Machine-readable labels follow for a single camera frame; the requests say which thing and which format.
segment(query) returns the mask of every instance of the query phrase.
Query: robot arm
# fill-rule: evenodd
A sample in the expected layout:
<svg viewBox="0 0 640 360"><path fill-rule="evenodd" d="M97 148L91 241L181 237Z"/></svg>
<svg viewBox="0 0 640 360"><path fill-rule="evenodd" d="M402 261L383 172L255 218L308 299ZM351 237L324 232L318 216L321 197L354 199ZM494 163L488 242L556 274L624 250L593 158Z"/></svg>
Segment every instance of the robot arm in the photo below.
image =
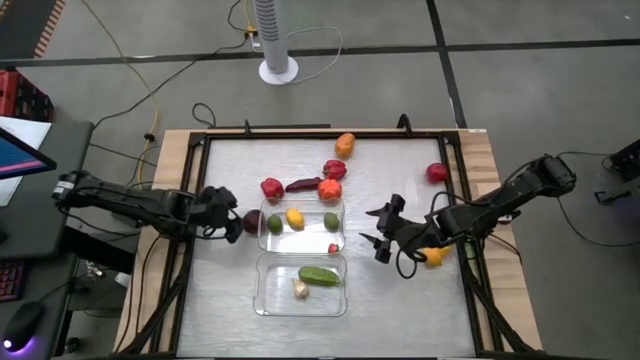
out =
<svg viewBox="0 0 640 360"><path fill-rule="evenodd" d="M409 258L426 262L419 249L444 247L467 238L485 238L500 217L517 217L518 208L537 196L559 197L575 187L575 174L558 157L545 155L524 167L522 173L502 187L473 202L448 206L426 215L425 224L402 218L399 213L404 209L405 200L394 194L381 209L367 212L379 218L377 229L385 239L362 235L374 244L375 258L382 263L389 262L391 241L397 241Z"/></svg>
<svg viewBox="0 0 640 360"><path fill-rule="evenodd" d="M233 194L224 187L207 187L195 196L177 190L135 190L97 179L86 171L61 175L53 190L60 209L95 206L153 226L163 237L189 241L197 226L224 227L224 237L235 243L242 233ZM229 219L229 212L235 216Z"/></svg>

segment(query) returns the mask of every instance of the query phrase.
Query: metal tray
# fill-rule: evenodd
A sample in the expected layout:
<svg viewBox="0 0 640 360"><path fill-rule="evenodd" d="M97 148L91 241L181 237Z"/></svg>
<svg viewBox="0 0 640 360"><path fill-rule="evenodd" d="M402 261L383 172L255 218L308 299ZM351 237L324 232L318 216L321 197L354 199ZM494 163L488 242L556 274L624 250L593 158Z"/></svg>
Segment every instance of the metal tray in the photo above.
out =
<svg viewBox="0 0 640 360"><path fill-rule="evenodd" d="M309 285L309 296L296 299L292 279L303 266L318 266L335 272L339 286ZM256 263L258 277L253 309L259 315L340 316L347 311L347 262L339 254L278 255L267 253Z"/></svg>
<svg viewBox="0 0 640 360"><path fill-rule="evenodd" d="M304 216L304 230L293 230L285 219L285 212L289 208L298 209ZM260 208L263 217L258 226L258 244L266 252L288 254L327 254L329 245L338 245L339 250L345 246L344 237L344 203L340 199L334 200L286 200L271 202L266 199ZM330 232L324 227L324 215L332 212L340 220L340 228ZM282 220L283 229L274 234L262 224L271 215L278 215Z"/></svg>

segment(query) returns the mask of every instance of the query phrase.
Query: yellow pepper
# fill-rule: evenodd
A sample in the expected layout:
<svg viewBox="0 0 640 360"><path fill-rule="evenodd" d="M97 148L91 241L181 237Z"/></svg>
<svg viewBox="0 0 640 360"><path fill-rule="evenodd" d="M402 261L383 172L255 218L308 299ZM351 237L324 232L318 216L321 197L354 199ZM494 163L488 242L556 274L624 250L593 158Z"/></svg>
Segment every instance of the yellow pepper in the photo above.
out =
<svg viewBox="0 0 640 360"><path fill-rule="evenodd" d="M445 255L451 251L451 245L443 248L424 248L422 252L427 257L427 267L442 266Z"/></svg>
<svg viewBox="0 0 640 360"><path fill-rule="evenodd" d="M287 209L285 212L285 218L293 230L299 231L304 229L304 216L302 216L302 213L300 213L298 209Z"/></svg>
<svg viewBox="0 0 640 360"><path fill-rule="evenodd" d="M347 158L353 152L353 147L356 144L356 137L351 133L340 135L336 140L336 154L341 158Z"/></svg>

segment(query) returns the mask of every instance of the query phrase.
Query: keyboard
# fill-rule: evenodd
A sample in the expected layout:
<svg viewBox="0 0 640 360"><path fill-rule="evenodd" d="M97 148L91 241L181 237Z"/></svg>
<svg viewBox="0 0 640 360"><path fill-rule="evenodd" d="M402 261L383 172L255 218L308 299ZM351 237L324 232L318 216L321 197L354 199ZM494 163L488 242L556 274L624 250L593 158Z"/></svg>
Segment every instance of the keyboard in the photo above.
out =
<svg viewBox="0 0 640 360"><path fill-rule="evenodd" d="M20 300L24 277L23 260L0 260L0 302Z"/></svg>

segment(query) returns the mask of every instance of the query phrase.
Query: gray floor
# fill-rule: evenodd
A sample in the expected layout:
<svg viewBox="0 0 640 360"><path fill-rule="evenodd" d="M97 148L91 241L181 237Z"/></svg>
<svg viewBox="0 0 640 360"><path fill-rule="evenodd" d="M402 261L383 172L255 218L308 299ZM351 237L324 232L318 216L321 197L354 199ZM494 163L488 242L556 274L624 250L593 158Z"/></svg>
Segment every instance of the gray floor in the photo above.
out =
<svg viewBox="0 0 640 360"><path fill-rule="evenodd" d="M433 44L424 1L288 0L291 29L338 26L348 46ZM231 0L90 1L127 55L206 52L236 43L226 25ZM598 40L640 37L635 1L437 1L449 44ZM243 23L241 12L234 17ZM296 40L300 48L331 47L330 35ZM46 58L117 55L78 1L69 1ZM300 59L310 74L331 57ZM452 53L451 61L469 127L487 128L500 174L543 153L613 152L640 134L640 48ZM216 111L218 124L330 123L392 126L400 113L415 126L454 127L436 54L343 56L308 83L273 88L257 78L256 60L204 62L158 94L161 128L199 128L193 103ZM182 64L139 66L151 85ZM122 110L145 95L121 65L24 68L57 105L59 121L91 120ZM138 154L151 123L147 102L111 120L93 141ZM151 154L155 160L157 152ZM564 199L576 226L593 239L622 243L638 238L637 204L595 204L593 191L615 182L599 158L567 155L577 172L576 190ZM86 169L126 182L134 164L91 149ZM145 179L150 179L148 168ZM98 211L81 213L96 225L122 229ZM596 247L575 236L553 200L523 208L514 225L542 343L553 354L634 359L640 352L640 277L636 248ZM103 355L116 321L76 316L71 335L87 333L87 347L69 359Z"/></svg>

